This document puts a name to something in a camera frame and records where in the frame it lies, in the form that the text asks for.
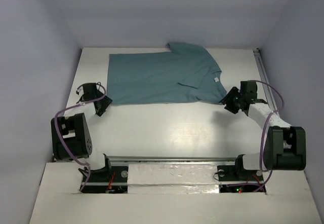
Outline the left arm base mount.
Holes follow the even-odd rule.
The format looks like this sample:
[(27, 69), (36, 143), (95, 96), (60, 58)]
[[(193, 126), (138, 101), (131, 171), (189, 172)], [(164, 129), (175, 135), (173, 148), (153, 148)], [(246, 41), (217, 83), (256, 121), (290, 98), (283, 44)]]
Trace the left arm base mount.
[(110, 170), (106, 167), (91, 170), (87, 182), (88, 170), (79, 169), (83, 178), (81, 181), (81, 192), (85, 194), (126, 194), (128, 192), (128, 166), (112, 166)]

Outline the teal t-shirt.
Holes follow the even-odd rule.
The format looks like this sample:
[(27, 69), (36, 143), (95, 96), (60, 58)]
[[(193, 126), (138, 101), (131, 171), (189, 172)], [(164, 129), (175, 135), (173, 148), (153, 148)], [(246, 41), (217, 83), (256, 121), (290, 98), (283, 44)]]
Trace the teal t-shirt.
[(107, 96), (114, 105), (220, 103), (227, 91), (212, 55), (198, 45), (167, 47), (167, 52), (109, 56)]

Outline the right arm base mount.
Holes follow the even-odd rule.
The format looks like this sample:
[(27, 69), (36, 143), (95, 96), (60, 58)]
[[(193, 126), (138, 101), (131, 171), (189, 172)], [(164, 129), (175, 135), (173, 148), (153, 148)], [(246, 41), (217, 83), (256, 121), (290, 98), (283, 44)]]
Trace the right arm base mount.
[(266, 193), (263, 176), (256, 170), (237, 170), (234, 165), (217, 166), (213, 179), (218, 182), (220, 193)]

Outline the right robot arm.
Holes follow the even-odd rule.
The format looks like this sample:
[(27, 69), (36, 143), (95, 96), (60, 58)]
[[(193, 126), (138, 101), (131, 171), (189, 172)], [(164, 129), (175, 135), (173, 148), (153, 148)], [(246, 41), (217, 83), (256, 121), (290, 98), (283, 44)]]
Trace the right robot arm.
[(292, 126), (258, 98), (258, 80), (242, 81), (221, 100), (229, 112), (245, 113), (262, 129), (260, 150), (256, 154), (239, 155), (233, 166), (238, 179), (247, 178), (252, 171), (302, 171), (306, 167), (306, 132)]

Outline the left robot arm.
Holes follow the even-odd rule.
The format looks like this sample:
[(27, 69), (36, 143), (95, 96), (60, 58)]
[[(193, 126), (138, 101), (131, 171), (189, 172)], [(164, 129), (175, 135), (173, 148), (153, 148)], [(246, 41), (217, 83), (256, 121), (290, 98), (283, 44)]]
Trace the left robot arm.
[(82, 175), (88, 178), (90, 164), (80, 161), (89, 158), (93, 151), (88, 121), (102, 116), (112, 99), (100, 82), (84, 83), (77, 87), (76, 94), (80, 96), (77, 103), (51, 119), (52, 149), (56, 160), (77, 162), (83, 167)]

